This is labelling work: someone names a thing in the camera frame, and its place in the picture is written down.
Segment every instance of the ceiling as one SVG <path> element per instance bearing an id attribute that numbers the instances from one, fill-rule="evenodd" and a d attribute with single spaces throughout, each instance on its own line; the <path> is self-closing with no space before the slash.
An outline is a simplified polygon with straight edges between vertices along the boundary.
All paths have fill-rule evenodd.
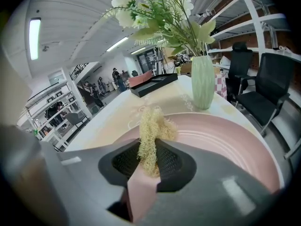
<path id="1" fill-rule="evenodd" d="M 217 0 L 192 0 L 192 14 L 203 13 L 214 1 Z M 101 61 L 117 52 L 133 52 L 142 47 L 127 40 L 106 52 L 135 32 L 120 27 L 115 18 L 102 18 L 109 8 L 111 0 L 25 0 L 10 18 L 2 35 L 2 46 L 14 68 L 27 79 L 64 65 Z M 27 41 L 29 21 L 34 17 L 41 17 L 41 27 L 39 58 L 32 61 Z"/>

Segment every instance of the ceiling light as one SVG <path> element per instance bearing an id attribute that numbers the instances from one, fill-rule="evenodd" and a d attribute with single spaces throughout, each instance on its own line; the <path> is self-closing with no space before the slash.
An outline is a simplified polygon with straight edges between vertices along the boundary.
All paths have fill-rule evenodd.
<path id="1" fill-rule="evenodd" d="M 41 18 L 33 18 L 29 23 L 29 51 L 32 60 L 39 57 L 39 31 Z"/>
<path id="2" fill-rule="evenodd" d="M 135 51 L 135 52 L 131 53 L 131 55 L 133 55 L 133 54 L 135 54 L 135 53 L 137 53 L 137 52 L 139 52 L 139 51 L 145 50 L 145 49 L 146 49 L 146 47 L 144 47 L 144 48 L 141 48 L 141 49 L 139 49 L 139 50 L 137 50 L 137 51 Z"/>
<path id="3" fill-rule="evenodd" d="M 112 47 L 108 48 L 107 51 L 110 52 L 113 48 L 115 48 L 116 46 L 118 46 L 119 44 L 121 44 L 122 42 L 124 42 L 127 39 L 128 39 L 128 37 L 123 38 L 122 40 L 115 43 Z"/>

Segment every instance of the black office chair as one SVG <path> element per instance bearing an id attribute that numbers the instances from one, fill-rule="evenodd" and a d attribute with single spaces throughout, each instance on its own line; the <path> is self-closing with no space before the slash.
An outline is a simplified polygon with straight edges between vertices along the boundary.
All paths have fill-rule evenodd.
<path id="1" fill-rule="evenodd" d="M 240 103 L 259 122 L 261 135 L 265 134 L 266 127 L 279 114 L 283 103 L 290 96 L 287 91 L 293 68 L 294 61 L 289 57 L 264 53 L 257 76 L 241 78 L 241 85 L 246 80 L 255 80 L 256 91 L 245 94 L 240 94 L 240 91 L 236 96 L 236 106 Z"/>
<path id="2" fill-rule="evenodd" d="M 228 78 L 226 78 L 227 85 L 227 100 L 229 102 L 235 101 L 234 98 L 238 95 L 240 77 L 245 77 L 248 69 L 252 62 L 253 51 L 247 49 L 245 42 L 236 42 L 232 46 L 231 51 L 231 64 L 228 73 Z M 248 82 L 244 81 L 242 85 L 242 91 L 248 87 Z"/>

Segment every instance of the white table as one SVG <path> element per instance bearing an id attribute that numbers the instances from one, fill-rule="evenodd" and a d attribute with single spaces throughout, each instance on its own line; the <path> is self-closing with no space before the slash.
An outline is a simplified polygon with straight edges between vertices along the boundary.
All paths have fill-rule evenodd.
<path id="1" fill-rule="evenodd" d="M 178 80 L 142 98 L 127 90 L 100 111 L 70 142 L 66 151 L 88 149 L 113 143 L 129 129 L 139 124 L 144 107 L 149 105 L 160 106 L 164 114 L 202 112 L 233 121 L 253 133 L 271 155 L 279 174 L 280 187 L 284 187 L 282 172 L 275 156 L 256 128 L 239 110 L 216 93 L 210 108 L 205 111 L 197 110 L 193 105 L 192 98 L 191 78 L 186 75 L 178 76 Z"/>

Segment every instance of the tablecloth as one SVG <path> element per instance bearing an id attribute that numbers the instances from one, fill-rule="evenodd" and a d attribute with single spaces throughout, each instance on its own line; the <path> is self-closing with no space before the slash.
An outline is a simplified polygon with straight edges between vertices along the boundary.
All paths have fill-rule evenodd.
<path id="1" fill-rule="evenodd" d="M 227 99 L 226 79 L 223 73 L 215 75 L 215 92 L 224 99 Z"/>

